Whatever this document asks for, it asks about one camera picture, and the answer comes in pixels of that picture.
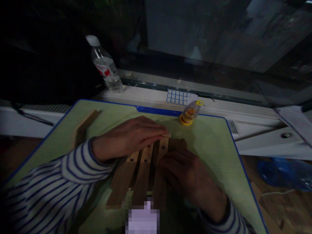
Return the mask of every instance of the table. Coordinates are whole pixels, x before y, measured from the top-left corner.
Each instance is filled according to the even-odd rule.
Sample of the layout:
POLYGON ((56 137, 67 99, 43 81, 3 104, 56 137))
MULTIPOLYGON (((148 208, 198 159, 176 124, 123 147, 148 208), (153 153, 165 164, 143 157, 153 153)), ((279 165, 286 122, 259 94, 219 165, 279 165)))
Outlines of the table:
MULTIPOLYGON (((100 135, 118 124, 140 115, 165 125, 173 138, 184 138, 188 149, 198 155, 216 183, 225 190, 242 215, 253 225, 257 233, 266 233, 263 218, 259 212, 245 169, 241 163, 234 140, 226 119, 217 116, 199 115, 190 126, 180 123, 180 111, 168 111, 133 105, 122 105, 101 101, 80 100, 66 113, 53 128, 35 152, 13 173, 7 186, 18 182, 29 170, 55 159, 71 150, 73 129, 91 111, 101 111, 87 132, 87 138, 100 135)), ((95 193, 79 212, 72 230, 79 233, 94 233, 104 230, 118 230, 122 227, 126 209, 106 210, 105 202, 109 197, 110 179, 98 183, 95 193)), ((167 209, 161 213, 161 230, 168 233, 185 231, 185 228, 199 227, 196 209, 187 201, 167 196, 167 209), (189 214, 187 222, 179 217, 189 214)))

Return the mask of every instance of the striped shirt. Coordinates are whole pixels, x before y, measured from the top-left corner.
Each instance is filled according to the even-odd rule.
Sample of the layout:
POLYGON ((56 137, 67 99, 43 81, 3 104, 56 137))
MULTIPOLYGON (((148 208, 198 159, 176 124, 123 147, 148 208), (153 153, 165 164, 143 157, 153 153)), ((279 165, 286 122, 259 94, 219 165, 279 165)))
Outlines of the striped shirt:
MULTIPOLYGON (((7 190, 5 209, 17 233, 66 233, 77 211, 90 198, 96 182, 112 172, 115 163, 100 163, 91 141, 58 159, 31 170, 7 190)), ((228 199, 224 220, 213 223, 200 212, 208 233, 254 232, 228 199)))

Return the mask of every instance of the blue border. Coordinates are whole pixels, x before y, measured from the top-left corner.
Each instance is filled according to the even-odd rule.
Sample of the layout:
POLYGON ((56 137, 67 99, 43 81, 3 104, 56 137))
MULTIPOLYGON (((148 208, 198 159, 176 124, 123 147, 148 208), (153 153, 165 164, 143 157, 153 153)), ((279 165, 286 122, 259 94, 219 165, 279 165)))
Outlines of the blue border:
MULTIPOLYGON (((159 114, 159 115, 167 115, 167 116, 175 116, 175 117, 178 117, 180 116, 180 114, 182 113, 182 111, 173 111, 173 110, 165 110, 165 109, 157 109, 157 108, 152 108, 152 107, 143 107, 143 106, 136 106, 136 105, 129 105, 129 104, 121 104, 121 103, 116 103, 116 102, 107 102, 107 101, 99 101, 99 100, 90 100, 90 99, 79 99, 78 101, 76 101, 72 106, 71 108, 65 113, 65 115, 58 121, 58 123, 51 129, 51 131, 46 135, 46 137, 40 142, 40 144, 31 152, 31 154, 22 162, 22 164, 2 183, 1 187, 4 186, 7 182, 9 182, 15 175, 16 173, 26 164, 26 162, 33 156, 33 154, 40 148, 40 146, 45 142, 45 140, 51 135, 51 133, 56 129, 56 127, 63 121, 63 119, 68 115, 68 113, 74 108, 74 106, 81 100, 86 100, 86 101, 95 101, 95 102, 104 102, 104 103, 111 103, 111 104, 117 104, 117 105, 123 105, 123 106, 133 106, 136 108, 136 110, 138 112, 141 112, 141 113, 149 113, 149 114, 159 114)), ((263 216, 262 216, 262 213, 261 213, 261 210, 260 210, 260 207, 258 205, 258 201, 256 199, 256 196, 254 194, 254 191, 251 187, 251 184, 250 184, 250 181, 249 181, 249 178, 247 176, 247 173, 246 173, 246 170, 245 170, 245 167, 244 167, 244 164, 241 160, 241 157, 240 157, 240 154, 238 152, 238 149, 236 147, 236 144, 235 144, 235 141, 234 141, 234 138, 233 138, 233 135, 231 134, 231 130, 230 130, 230 126, 226 120, 226 118, 224 117, 221 117, 221 116, 214 116, 214 115, 205 115, 205 114, 199 114, 199 115, 203 115, 203 116, 210 116, 210 117, 216 117, 216 118, 221 118, 221 119, 225 119, 226 123, 227 123, 227 128, 230 132, 230 135, 232 137, 232 140, 233 140, 233 143, 234 143, 234 146, 235 146, 235 149, 236 149, 236 152, 237 152, 237 155, 240 159, 240 163, 243 167, 243 170, 244 170, 244 173, 245 173, 245 176, 246 176, 246 179, 248 181, 248 184, 249 184, 249 187, 250 187, 250 190, 253 194, 253 198, 256 202, 256 205, 257 205, 257 208, 258 208, 258 211, 259 211, 259 214, 261 216, 261 219, 262 219, 262 223, 264 225, 264 228, 266 230, 266 233, 269 234, 269 231, 267 229, 267 226, 266 226, 266 223, 263 219, 263 216)))

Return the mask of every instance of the plastic water bottle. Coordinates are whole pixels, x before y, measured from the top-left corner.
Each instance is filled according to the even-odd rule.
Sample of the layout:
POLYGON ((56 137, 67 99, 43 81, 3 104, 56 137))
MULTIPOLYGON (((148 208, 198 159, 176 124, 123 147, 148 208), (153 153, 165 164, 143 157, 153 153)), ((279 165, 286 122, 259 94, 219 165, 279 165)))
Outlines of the plastic water bottle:
POLYGON ((260 177, 274 187, 312 192, 312 165, 300 160, 273 158, 272 162, 258 163, 260 177))
POLYGON ((101 47, 100 41, 96 36, 88 35, 86 39, 92 46, 91 59, 102 75, 106 86, 115 93, 123 92, 124 86, 112 57, 101 47))

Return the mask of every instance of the hand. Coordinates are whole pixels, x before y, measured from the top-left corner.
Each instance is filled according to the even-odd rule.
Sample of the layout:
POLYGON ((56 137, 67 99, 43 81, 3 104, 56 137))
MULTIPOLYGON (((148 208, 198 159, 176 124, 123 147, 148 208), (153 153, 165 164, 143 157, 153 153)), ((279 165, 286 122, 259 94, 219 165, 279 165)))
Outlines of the hand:
POLYGON ((209 177, 201 160, 191 151, 167 153, 159 161, 176 191, 203 210, 214 222, 226 212, 227 196, 209 177))
POLYGON ((104 162, 141 150, 168 133, 165 126, 140 116, 129 119, 92 142, 95 157, 104 162))

